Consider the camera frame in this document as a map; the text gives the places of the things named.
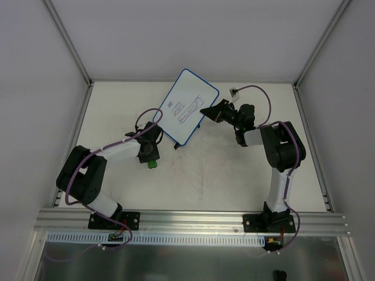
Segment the green bone-shaped eraser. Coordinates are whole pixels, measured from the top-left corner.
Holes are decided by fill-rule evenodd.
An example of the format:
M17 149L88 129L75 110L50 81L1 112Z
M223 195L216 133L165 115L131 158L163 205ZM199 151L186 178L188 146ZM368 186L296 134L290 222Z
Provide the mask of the green bone-shaped eraser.
M158 164L157 164L157 161L156 160L150 160L149 162L148 162L148 168L149 169L154 169L154 168L156 168L158 166Z

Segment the blue framed whiteboard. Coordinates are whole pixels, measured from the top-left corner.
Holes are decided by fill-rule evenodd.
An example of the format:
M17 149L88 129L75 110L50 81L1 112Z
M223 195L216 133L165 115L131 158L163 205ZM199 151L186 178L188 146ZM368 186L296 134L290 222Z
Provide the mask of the blue framed whiteboard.
M165 134L180 146L187 144L204 115L201 109L211 107L220 95L219 90L185 68L154 115Z

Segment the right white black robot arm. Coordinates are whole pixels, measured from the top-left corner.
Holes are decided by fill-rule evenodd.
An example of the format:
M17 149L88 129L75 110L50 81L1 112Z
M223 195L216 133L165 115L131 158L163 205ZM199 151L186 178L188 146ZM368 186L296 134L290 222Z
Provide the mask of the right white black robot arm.
M200 113L216 123L225 121L232 125L240 146L261 145L272 168L270 191L262 212L243 215L244 232L294 233L295 223L288 204L289 190L296 169L306 158L306 149L293 125L289 121L277 121L271 125L255 126L255 106L243 104L240 109L235 109L228 100L201 109Z

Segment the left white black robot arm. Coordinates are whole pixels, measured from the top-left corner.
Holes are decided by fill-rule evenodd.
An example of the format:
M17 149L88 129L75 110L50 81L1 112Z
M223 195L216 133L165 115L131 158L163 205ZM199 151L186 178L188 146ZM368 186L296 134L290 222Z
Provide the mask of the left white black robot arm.
M78 145L70 152L56 179L56 187L73 197L79 204L91 208L90 229L120 229L121 223L137 230L138 213L125 213L122 206L102 190L104 174L110 164L138 158L148 168L157 167L160 158L158 144L163 137L162 129L148 122L144 129L125 134L125 139L108 145L94 154Z

